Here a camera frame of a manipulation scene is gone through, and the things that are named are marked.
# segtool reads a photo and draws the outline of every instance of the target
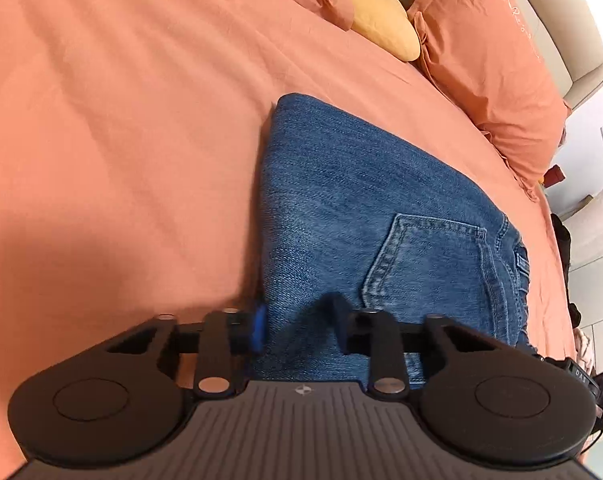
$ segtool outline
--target orange bed sheet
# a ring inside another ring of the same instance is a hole
[[[481,186],[529,250],[531,341],[574,355],[547,202],[411,65],[292,0],[0,0],[0,479],[23,461],[6,407],[26,377],[254,296],[255,172],[288,92]]]

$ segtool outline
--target gray ribbed panel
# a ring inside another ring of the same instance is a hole
[[[588,480],[576,462],[496,471],[433,443],[403,405],[356,383],[253,381],[236,399],[205,402],[162,449],[102,470],[31,462],[13,480]]]

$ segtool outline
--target headboard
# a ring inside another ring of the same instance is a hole
[[[406,9],[414,0],[400,0]],[[517,0],[559,92],[577,108],[603,85],[603,43],[586,0]]]

